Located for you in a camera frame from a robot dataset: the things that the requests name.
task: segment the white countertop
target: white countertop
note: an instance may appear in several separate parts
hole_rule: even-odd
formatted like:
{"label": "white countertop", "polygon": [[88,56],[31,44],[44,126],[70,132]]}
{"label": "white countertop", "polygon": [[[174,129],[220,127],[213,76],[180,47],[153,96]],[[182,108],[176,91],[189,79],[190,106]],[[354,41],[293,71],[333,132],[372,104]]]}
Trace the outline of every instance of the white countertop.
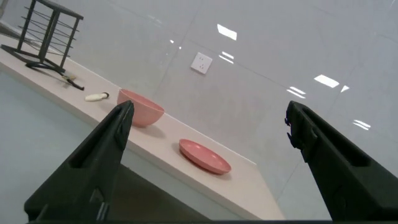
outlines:
{"label": "white countertop", "polygon": [[[0,35],[0,44],[16,47],[17,40]],[[26,44],[23,50],[35,52]],[[50,54],[47,54],[47,58],[54,62],[60,60],[59,56]],[[16,77],[83,121],[97,125],[116,106],[119,87],[71,60],[66,60],[64,68],[67,70],[67,75],[73,74],[77,77],[75,82],[84,86],[84,91],[69,86],[53,71],[29,69],[24,62],[3,49],[0,50],[1,70]],[[86,95],[104,91],[110,94],[109,99],[94,103],[84,101]],[[209,147],[231,164],[232,171],[225,175],[213,175],[193,166],[179,153],[178,141],[181,138]],[[127,148],[240,217],[262,220],[284,219],[255,163],[167,113],[152,126],[144,129],[132,128]]]}

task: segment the pink bowl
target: pink bowl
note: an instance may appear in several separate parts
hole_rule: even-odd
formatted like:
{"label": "pink bowl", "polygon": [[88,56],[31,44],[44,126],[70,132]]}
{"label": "pink bowl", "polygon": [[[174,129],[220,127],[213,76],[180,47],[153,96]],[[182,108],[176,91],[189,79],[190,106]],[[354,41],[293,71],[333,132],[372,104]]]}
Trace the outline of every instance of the pink bowl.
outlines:
{"label": "pink bowl", "polygon": [[119,90],[118,104],[127,100],[131,100],[134,103],[132,125],[136,127],[143,128],[151,125],[164,114],[164,109],[151,100],[126,89]]}
{"label": "pink bowl", "polygon": [[188,159],[208,171],[216,174],[226,174],[231,171],[231,166],[227,161],[201,144],[181,139],[180,150]]}

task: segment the wall socket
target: wall socket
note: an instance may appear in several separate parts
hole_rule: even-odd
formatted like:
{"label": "wall socket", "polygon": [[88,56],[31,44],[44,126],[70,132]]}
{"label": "wall socket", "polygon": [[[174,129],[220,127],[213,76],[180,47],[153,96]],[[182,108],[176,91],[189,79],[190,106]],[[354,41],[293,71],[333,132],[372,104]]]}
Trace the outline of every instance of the wall socket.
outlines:
{"label": "wall socket", "polygon": [[211,59],[210,57],[207,57],[206,55],[198,52],[195,59],[193,59],[191,68],[195,69],[196,71],[202,74],[206,74],[212,61],[213,59]]}

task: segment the brush handle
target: brush handle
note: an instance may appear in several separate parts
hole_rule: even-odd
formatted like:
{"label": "brush handle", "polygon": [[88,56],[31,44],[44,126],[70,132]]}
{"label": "brush handle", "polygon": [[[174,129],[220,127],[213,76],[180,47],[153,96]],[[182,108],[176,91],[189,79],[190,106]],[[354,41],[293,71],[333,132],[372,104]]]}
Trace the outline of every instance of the brush handle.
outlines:
{"label": "brush handle", "polygon": [[92,94],[85,97],[87,102],[96,102],[102,99],[107,99],[109,97],[108,93]]}

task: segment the white wall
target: white wall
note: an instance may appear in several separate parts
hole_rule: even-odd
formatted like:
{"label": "white wall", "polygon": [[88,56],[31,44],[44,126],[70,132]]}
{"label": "white wall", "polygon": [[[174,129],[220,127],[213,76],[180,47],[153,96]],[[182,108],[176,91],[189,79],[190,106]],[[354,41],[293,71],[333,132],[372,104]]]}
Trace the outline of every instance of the white wall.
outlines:
{"label": "white wall", "polygon": [[[398,174],[394,0],[57,2],[85,17],[72,59],[258,163],[287,218],[329,218],[286,136],[290,100]],[[11,1],[3,19],[22,24],[28,3]],[[237,40],[220,35],[217,24],[236,31]],[[218,57],[222,51],[234,55],[233,64]],[[206,75],[189,67],[197,52],[213,58]],[[322,85],[313,79],[319,74],[340,84]],[[350,89],[341,92],[344,85]],[[305,98],[287,92],[290,86]]]}

